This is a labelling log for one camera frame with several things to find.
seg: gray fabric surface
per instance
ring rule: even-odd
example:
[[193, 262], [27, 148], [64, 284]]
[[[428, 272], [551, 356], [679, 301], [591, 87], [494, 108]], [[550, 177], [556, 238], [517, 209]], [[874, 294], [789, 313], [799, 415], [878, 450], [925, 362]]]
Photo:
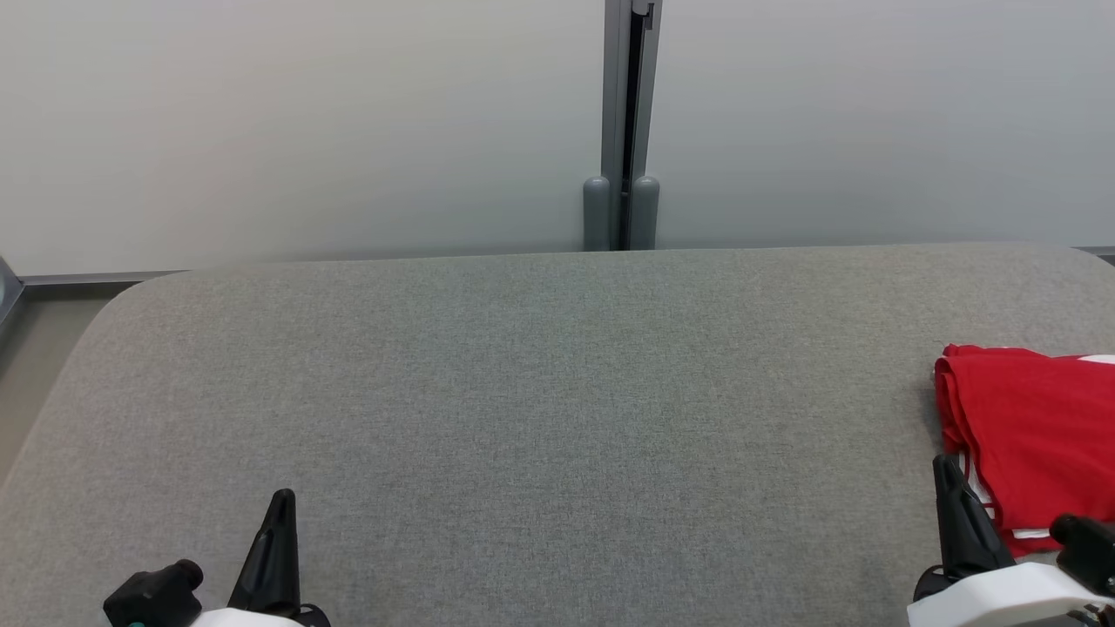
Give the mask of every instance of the gray fabric surface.
[[1115, 269], [1017, 244], [191, 272], [109, 303], [0, 493], [3, 625], [190, 557], [273, 490], [356, 625], [900, 625], [939, 559], [933, 359], [1115, 353]]

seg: floor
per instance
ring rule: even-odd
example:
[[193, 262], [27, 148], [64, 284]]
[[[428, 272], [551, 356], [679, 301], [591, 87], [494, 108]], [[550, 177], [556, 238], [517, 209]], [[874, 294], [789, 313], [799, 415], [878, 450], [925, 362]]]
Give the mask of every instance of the floor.
[[0, 329], [0, 483], [78, 338], [112, 298], [22, 298]]

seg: folded shirt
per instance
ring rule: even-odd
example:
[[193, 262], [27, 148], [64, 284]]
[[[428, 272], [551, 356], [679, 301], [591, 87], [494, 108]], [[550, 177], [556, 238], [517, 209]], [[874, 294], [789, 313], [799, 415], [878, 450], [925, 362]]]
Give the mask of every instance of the folded shirt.
[[1015, 556], [1059, 548], [1063, 513], [1115, 521], [1115, 357], [950, 345], [934, 379], [946, 452]]

